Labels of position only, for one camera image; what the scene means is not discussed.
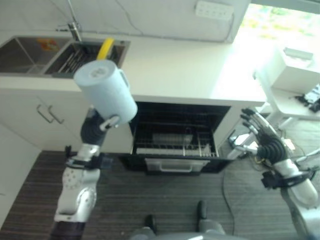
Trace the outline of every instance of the floor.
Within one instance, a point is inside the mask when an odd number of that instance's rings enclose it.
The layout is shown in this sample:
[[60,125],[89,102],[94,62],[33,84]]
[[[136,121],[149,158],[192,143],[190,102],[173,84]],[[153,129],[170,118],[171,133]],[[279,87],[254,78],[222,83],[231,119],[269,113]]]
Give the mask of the floor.
[[[320,147],[319,122],[298,121],[283,134],[306,153]],[[220,151],[226,155],[228,145]],[[301,154],[301,149],[293,153]],[[61,152],[40,154],[0,231],[0,240],[47,239],[61,192],[64,161]],[[126,171],[115,162],[112,170],[101,173],[97,204],[83,239],[128,239],[150,213],[157,217],[160,234],[194,231],[199,200],[208,201],[208,216],[219,221],[229,234],[234,224],[235,235],[251,240],[298,239],[279,190],[264,189],[261,170],[251,159],[243,159],[220,174],[147,176]],[[234,221],[222,195],[223,177]],[[320,173],[313,183],[320,191]]]

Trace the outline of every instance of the window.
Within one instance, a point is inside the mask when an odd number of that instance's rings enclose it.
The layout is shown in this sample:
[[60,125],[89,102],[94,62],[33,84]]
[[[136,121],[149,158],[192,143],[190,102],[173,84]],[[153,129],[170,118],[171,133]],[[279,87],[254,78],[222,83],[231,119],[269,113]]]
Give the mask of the window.
[[239,34],[286,42],[303,42],[315,46],[320,38],[320,15],[250,4],[239,29]]

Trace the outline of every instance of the yellow handle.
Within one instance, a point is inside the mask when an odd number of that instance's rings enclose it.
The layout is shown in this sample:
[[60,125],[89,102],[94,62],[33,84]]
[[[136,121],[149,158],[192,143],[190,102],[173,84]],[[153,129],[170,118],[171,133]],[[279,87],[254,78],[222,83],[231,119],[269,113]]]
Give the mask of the yellow handle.
[[103,60],[107,58],[108,52],[110,51],[110,49],[112,48],[113,44],[114,44],[115,39],[109,37],[106,38],[99,50],[99,53],[96,57],[97,60]]

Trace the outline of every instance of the black wheel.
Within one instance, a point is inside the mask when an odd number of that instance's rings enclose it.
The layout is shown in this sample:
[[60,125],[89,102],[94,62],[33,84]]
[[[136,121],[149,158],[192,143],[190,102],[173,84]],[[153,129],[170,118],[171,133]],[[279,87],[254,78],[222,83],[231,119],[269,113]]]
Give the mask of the black wheel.
[[198,221],[200,221],[201,219],[207,219],[207,202],[206,201],[201,200],[198,202],[197,216],[198,216]]
[[154,234],[157,234],[157,223],[156,223],[156,217],[152,214],[148,215],[144,219],[144,226],[149,227]]

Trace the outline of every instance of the wall outlet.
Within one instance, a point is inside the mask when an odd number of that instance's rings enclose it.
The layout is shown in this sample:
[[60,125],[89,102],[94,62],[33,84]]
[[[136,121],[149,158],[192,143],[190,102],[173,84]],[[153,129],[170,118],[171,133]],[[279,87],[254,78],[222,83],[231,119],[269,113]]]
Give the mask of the wall outlet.
[[232,5],[215,3],[210,1],[198,1],[195,6],[195,15],[203,18],[228,21],[235,9]]

